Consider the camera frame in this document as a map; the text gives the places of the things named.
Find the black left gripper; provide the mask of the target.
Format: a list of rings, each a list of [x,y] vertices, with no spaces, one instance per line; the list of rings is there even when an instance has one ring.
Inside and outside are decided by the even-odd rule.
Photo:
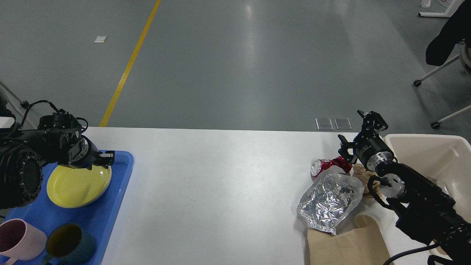
[[[99,152],[96,146],[86,137],[72,147],[72,168],[91,170],[95,162],[96,166],[112,166],[115,161],[115,151]]]

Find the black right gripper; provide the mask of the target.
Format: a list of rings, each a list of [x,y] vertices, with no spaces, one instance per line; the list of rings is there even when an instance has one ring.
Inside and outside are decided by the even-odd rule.
[[[368,171],[376,171],[379,165],[396,162],[393,151],[379,137],[382,131],[389,129],[389,125],[381,114],[370,111],[357,110],[362,117],[363,124],[353,142],[348,142],[345,136],[338,134],[340,149],[338,153],[349,164],[361,164]]]

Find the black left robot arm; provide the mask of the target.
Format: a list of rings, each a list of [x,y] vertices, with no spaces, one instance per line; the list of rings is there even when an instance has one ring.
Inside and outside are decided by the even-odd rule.
[[[24,130],[26,118],[10,128],[1,129],[0,138],[0,207],[12,209],[32,203],[40,194],[42,169],[49,164],[68,168],[93,166],[109,168],[115,151],[100,151],[84,135],[82,117],[58,109],[48,100],[28,104],[25,115],[37,104],[47,103],[52,114],[40,118],[37,129]]]

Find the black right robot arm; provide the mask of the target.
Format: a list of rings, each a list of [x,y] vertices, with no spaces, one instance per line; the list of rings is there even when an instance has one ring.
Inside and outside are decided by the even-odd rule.
[[[373,193],[375,201],[398,216],[396,228],[424,244],[421,248],[396,254],[384,263],[390,265],[406,255],[442,248],[449,259],[431,254],[427,260],[429,265],[469,265],[470,223],[454,209],[455,200],[419,172],[397,161],[393,151],[380,138],[379,133],[388,125],[379,113],[358,110],[358,114],[363,119],[361,131],[352,142],[338,135],[338,153],[346,162],[360,161],[368,171],[376,173],[367,181],[367,188],[371,191],[377,181],[386,200]]]

